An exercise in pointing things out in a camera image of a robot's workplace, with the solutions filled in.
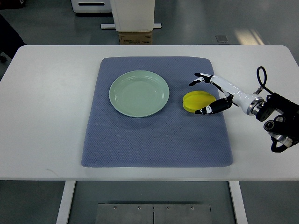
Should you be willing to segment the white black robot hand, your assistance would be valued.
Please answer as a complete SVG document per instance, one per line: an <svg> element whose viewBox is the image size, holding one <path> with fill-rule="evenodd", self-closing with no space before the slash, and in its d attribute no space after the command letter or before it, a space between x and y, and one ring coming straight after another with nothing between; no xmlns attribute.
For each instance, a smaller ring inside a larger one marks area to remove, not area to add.
<svg viewBox="0 0 299 224"><path fill-rule="evenodd" d="M220 76L204 73L196 73L195 76L197 79L192 81L189 84L190 86L202 82L209 83L214 85L225 95L225 98L218 99L202 109L196 110L195 114L216 114L229 109L232 105L236 105L240 107L245 114L254 116L257 115L264 105L264 99L262 97L257 94L247 94Z"/></svg>

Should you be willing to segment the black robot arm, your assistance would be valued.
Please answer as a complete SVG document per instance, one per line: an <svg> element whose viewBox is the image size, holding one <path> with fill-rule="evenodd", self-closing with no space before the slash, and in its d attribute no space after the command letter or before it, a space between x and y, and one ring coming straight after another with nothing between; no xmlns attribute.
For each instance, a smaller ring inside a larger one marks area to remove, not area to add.
<svg viewBox="0 0 299 224"><path fill-rule="evenodd" d="M299 143L298 104L273 93L254 106L253 114L265 122L263 128L271 136L271 151L281 153Z"/></svg>

